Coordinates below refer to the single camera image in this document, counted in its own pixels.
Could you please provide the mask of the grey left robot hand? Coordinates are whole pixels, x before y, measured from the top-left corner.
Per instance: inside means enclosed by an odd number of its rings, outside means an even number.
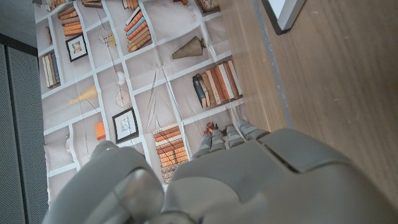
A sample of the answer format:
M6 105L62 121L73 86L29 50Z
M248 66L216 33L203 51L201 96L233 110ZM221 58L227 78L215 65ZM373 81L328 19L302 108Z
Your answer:
M294 129L245 120L203 136L163 188L144 156L110 141L44 223L396 223L397 208L344 154Z

